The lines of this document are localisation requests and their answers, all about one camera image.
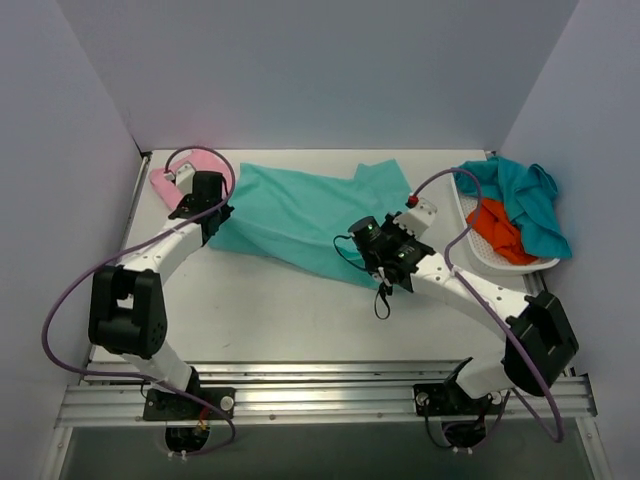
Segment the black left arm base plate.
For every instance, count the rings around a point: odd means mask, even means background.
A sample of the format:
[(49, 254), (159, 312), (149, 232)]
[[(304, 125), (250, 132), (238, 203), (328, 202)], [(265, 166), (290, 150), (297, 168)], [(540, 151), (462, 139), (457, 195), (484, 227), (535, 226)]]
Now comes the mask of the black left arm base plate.
[[(205, 387), (200, 398), (233, 417), (236, 390), (231, 387)], [(200, 403), (168, 391), (152, 388), (146, 393), (142, 418), (145, 421), (222, 420), (220, 413)]]

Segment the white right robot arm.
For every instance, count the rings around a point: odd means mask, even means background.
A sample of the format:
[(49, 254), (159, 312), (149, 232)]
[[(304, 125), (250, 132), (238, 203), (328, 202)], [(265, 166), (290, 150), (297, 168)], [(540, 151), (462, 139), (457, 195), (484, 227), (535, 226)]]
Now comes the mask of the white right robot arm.
[(560, 300), (510, 290), (467, 272), (387, 215), (352, 224), (348, 233), (364, 268), (386, 295), (394, 287), (436, 299), (467, 315), (504, 342), (504, 350), (469, 358), (444, 388), (444, 400), (464, 413), (494, 391), (518, 388), (543, 397), (576, 355), (579, 344)]

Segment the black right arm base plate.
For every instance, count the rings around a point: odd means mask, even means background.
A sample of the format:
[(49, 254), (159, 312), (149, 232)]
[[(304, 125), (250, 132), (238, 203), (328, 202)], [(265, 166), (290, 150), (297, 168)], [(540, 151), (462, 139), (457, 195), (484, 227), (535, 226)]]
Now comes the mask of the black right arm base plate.
[(456, 385), (420, 383), (414, 384), (412, 390), (416, 414), (422, 417), (495, 415), (502, 406), (500, 394), (471, 399)]

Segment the mint green t-shirt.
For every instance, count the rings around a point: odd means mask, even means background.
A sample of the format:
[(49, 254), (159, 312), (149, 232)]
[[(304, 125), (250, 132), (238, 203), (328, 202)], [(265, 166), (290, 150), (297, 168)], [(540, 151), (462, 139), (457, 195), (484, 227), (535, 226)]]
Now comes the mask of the mint green t-shirt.
[(333, 239), (364, 217), (381, 221), (402, 210), (409, 193), (395, 160), (360, 164), (349, 179), (243, 163), (230, 201), (234, 211), (209, 246), (373, 289), (377, 283), (355, 268), (362, 259), (354, 244)]

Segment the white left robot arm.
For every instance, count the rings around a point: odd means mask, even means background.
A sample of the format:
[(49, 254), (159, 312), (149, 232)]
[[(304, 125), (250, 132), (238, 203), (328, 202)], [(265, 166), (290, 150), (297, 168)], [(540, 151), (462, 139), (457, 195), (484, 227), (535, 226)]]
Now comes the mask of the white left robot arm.
[(205, 246), (233, 208), (223, 174), (198, 171), (192, 190), (168, 216), (163, 238), (92, 278), (88, 336), (92, 344), (118, 355), (169, 391), (166, 408), (179, 419), (194, 417), (202, 405), (194, 368), (166, 339), (164, 283), (193, 253)]

